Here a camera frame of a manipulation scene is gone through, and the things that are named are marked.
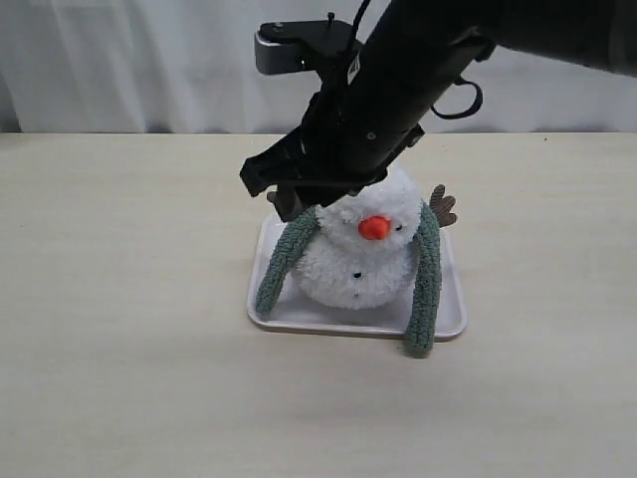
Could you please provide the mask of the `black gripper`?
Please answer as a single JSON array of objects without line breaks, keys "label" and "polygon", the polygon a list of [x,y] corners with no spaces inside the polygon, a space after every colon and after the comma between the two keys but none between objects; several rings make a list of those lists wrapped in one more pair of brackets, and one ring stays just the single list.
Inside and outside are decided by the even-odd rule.
[{"label": "black gripper", "polygon": [[262,193],[287,223],[384,179],[388,165],[415,138],[426,96],[401,85],[323,85],[300,125],[247,158],[240,178]]}]

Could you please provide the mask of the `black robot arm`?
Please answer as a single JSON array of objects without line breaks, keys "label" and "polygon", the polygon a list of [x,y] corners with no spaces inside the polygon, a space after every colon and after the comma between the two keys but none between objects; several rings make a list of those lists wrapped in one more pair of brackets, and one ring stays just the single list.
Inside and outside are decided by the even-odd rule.
[{"label": "black robot arm", "polygon": [[258,70],[314,72],[320,88],[300,124],[245,160],[252,196],[292,221],[381,181],[423,135],[421,119],[497,48],[632,77],[632,1],[393,1],[365,41],[358,23],[269,22],[255,33]]}]

